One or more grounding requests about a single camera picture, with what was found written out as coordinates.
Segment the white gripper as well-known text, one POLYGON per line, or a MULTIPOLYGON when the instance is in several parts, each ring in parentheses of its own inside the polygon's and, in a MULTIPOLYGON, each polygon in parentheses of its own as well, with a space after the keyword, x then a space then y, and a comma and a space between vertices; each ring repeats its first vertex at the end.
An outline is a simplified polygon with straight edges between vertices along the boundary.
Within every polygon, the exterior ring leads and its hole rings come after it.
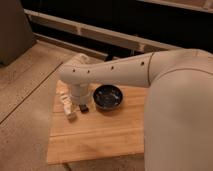
POLYGON ((91 101, 91 87, 89 84, 70 86, 70 98, 76 105, 86 105, 91 101))

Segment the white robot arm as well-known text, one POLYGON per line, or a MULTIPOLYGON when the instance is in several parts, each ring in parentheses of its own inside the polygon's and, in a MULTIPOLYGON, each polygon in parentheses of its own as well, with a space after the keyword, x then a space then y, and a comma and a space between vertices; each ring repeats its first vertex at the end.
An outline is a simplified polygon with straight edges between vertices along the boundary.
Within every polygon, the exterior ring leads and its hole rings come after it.
POLYGON ((213 53, 151 52, 90 64, 77 54, 59 69, 71 98, 84 103, 90 83, 146 87, 145 171, 213 171, 213 53))

